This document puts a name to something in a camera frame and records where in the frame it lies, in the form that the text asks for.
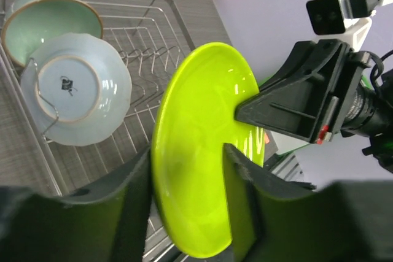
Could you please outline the lime green plate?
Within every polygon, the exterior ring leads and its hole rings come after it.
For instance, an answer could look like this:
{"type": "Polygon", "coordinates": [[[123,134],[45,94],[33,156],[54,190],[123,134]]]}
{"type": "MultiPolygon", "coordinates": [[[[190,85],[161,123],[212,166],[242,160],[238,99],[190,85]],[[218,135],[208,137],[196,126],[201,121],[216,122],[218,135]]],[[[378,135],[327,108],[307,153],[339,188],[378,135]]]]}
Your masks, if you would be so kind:
{"type": "Polygon", "coordinates": [[[263,164],[264,130],[235,119],[236,107],[258,92],[247,61],[223,42],[196,48],[166,87],[152,135],[152,180],[163,226],[186,255],[211,258],[231,244],[222,147],[263,164]]]}

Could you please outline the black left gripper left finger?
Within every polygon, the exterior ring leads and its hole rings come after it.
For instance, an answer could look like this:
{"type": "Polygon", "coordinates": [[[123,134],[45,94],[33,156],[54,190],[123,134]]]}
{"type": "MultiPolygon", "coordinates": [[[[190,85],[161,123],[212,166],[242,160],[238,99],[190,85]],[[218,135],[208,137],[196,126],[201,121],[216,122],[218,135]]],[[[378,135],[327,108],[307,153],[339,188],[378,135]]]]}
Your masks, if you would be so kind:
{"type": "Polygon", "coordinates": [[[1,187],[2,261],[141,261],[152,201],[150,150],[70,195],[1,187]]]}

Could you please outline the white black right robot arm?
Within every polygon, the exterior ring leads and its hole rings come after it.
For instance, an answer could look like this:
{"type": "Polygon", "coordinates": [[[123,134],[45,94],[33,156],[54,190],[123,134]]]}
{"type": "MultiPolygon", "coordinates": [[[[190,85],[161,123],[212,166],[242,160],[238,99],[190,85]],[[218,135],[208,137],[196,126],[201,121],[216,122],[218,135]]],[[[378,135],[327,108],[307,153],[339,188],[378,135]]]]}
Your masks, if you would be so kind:
{"type": "Polygon", "coordinates": [[[363,154],[392,170],[392,72],[383,57],[338,39],[297,42],[235,119],[309,144],[367,137],[363,154]]]}

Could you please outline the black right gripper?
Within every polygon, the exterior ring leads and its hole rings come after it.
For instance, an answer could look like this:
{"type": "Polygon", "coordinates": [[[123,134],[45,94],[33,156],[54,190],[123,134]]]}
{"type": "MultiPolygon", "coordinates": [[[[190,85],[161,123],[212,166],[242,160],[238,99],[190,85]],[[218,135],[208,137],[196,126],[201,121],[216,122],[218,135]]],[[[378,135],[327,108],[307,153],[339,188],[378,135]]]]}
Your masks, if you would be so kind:
{"type": "Polygon", "coordinates": [[[259,93],[236,107],[235,119],[315,144],[336,133],[368,137],[373,91],[361,81],[371,60],[338,39],[296,42],[259,93]]]}

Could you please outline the aluminium rail profile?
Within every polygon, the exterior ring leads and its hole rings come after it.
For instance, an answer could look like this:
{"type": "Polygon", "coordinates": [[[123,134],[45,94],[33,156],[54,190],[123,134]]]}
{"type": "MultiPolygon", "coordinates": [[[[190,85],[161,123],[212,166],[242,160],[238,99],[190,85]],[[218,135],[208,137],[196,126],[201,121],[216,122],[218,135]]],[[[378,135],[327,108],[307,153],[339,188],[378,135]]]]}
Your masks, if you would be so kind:
{"type": "Polygon", "coordinates": [[[288,182],[303,182],[305,180],[295,153],[274,154],[264,163],[264,168],[288,182]]]}

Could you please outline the mint green ceramic bowl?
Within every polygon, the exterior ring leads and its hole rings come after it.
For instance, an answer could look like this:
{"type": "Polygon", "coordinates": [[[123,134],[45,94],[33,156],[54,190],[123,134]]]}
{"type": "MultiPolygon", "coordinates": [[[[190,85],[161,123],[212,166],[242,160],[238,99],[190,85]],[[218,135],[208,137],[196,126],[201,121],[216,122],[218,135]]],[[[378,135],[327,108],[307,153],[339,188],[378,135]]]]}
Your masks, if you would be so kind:
{"type": "Polygon", "coordinates": [[[81,0],[15,0],[6,10],[1,42],[19,66],[46,40],[66,33],[103,36],[98,12],[81,0]]]}

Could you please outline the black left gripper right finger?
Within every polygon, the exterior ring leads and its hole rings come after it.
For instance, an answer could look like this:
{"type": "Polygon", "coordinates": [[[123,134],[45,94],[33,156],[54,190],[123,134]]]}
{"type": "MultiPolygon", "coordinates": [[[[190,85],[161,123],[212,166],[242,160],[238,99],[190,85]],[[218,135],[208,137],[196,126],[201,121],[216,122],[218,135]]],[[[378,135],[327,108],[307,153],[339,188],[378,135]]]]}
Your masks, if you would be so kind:
{"type": "Polygon", "coordinates": [[[392,182],[311,191],[222,150],[232,261],[391,261],[392,182]]]}

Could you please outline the pale blue scalloped plate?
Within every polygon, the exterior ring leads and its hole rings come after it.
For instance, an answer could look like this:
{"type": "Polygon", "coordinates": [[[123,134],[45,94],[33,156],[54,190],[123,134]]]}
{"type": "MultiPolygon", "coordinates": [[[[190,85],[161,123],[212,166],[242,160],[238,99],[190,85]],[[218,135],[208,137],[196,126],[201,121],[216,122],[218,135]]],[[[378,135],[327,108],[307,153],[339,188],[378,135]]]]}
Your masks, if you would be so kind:
{"type": "Polygon", "coordinates": [[[27,60],[20,88],[41,135],[61,145],[106,140],[131,104],[131,75],[118,51],[90,34],[44,42],[27,60]]]}

